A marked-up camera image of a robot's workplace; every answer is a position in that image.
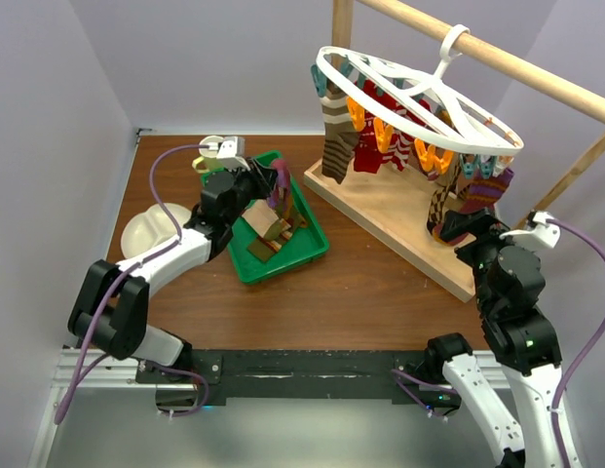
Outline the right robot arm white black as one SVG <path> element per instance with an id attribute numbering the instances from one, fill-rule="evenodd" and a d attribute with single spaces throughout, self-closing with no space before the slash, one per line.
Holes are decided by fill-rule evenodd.
<path id="1" fill-rule="evenodd" d="M 537 306 L 546 280 L 536 252 L 554 248 L 560 239 L 551 221 L 550 214 L 533 212 L 525 228 L 511 230 L 489 209 L 449 211 L 440 229 L 444 242 L 473 235 L 455 254 L 472 270 L 483 334 L 510 385 L 516 411 L 508 410 L 458 333 L 429 341 L 424 370 L 430 380 L 447 382 L 457 392 L 498 467 L 582 464 L 556 393 L 562 379 L 558 338 Z"/>

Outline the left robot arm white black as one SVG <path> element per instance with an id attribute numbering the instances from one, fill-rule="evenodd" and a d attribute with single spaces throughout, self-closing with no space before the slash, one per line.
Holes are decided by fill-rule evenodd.
<path id="1" fill-rule="evenodd" d="M 233 237 L 233 225 L 255 200 L 277 189 L 279 173 L 257 159 L 245 168 L 208 175 L 199 202 L 181 231 L 162 245 L 118 263 L 99 260 L 89 268 L 67 328 L 86 346 L 124 360 L 157 363 L 170 382 L 185 380 L 192 359 L 185 342 L 148 322 L 150 299 L 168 283 L 216 258 Z"/>

